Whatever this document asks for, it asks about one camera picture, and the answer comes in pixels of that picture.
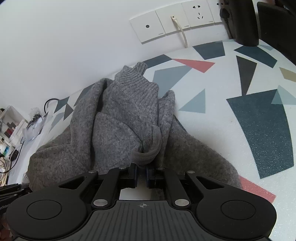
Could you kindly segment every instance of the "gray sweater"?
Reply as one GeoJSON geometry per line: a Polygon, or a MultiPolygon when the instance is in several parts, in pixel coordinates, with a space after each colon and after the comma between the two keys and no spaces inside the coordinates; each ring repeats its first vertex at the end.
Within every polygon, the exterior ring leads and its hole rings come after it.
{"type": "Polygon", "coordinates": [[[197,173],[241,187],[236,169],[190,136],[174,117],[175,95],[158,99],[158,85],[143,77],[147,66],[124,66],[115,80],[95,83],[77,104],[70,126],[30,158],[33,191],[88,170],[105,174],[131,162],[197,173]]]}

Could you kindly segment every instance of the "red triangle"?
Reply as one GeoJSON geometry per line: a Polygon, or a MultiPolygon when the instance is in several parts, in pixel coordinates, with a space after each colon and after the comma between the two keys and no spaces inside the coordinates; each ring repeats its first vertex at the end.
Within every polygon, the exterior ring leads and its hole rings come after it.
{"type": "Polygon", "coordinates": [[[174,58],[175,61],[185,64],[191,68],[197,69],[200,72],[205,73],[210,67],[212,67],[215,63],[207,62],[207,61],[199,61],[199,60],[190,60],[190,59],[177,59],[174,58]]]}
{"type": "Polygon", "coordinates": [[[276,198],[276,195],[274,195],[273,193],[265,190],[262,187],[259,187],[258,185],[256,185],[255,183],[250,182],[249,180],[243,178],[243,177],[239,177],[241,184],[242,184],[242,189],[247,191],[247,192],[251,192],[253,194],[256,194],[262,198],[265,198],[267,201],[269,201],[270,203],[272,203],[274,201],[274,199],[276,198]]]}

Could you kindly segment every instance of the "wall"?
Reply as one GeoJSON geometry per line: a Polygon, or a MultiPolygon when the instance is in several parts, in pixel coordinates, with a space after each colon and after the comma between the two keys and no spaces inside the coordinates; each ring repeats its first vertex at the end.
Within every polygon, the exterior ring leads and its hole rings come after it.
{"type": "MultiPolygon", "coordinates": [[[[122,68],[183,48],[180,34],[141,44],[129,19],[180,0],[6,0],[0,5],[0,106],[26,118],[122,68]]],[[[227,39],[223,24],[186,31],[189,46],[227,39]]]]}

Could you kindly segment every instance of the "electrical outlet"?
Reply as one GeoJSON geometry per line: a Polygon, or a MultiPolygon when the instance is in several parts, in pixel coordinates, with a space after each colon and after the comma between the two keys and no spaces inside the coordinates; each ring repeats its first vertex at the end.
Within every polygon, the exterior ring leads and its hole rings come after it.
{"type": "Polygon", "coordinates": [[[214,23],[207,0],[193,0],[182,3],[191,27],[214,23]]]}
{"type": "Polygon", "coordinates": [[[207,0],[207,2],[209,3],[214,22],[221,23],[222,19],[220,17],[220,9],[224,6],[223,0],[207,0]]]}
{"type": "Polygon", "coordinates": [[[159,8],[155,11],[166,34],[179,30],[172,21],[171,16],[174,16],[177,19],[182,29],[190,28],[190,24],[181,3],[159,8]]]}
{"type": "Polygon", "coordinates": [[[155,11],[135,17],[130,23],[141,42],[165,35],[155,11]]]}

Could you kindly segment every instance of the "geometric patterned tablecloth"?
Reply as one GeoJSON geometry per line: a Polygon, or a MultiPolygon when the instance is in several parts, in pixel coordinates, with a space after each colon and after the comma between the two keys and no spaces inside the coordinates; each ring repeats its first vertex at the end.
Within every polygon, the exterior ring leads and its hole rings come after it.
{"type": "MultiPolygon", "coordinates": [[[[229,160],[243,189],[277,211],[273,241],[296,238],[296,66],[263,41],[207,43],[145,61],[144,76],[176,96],[180,123],[189,134],[229,160]]],[[[43,143],[70,123],[86,87],[60,100],[43,143]]]]}

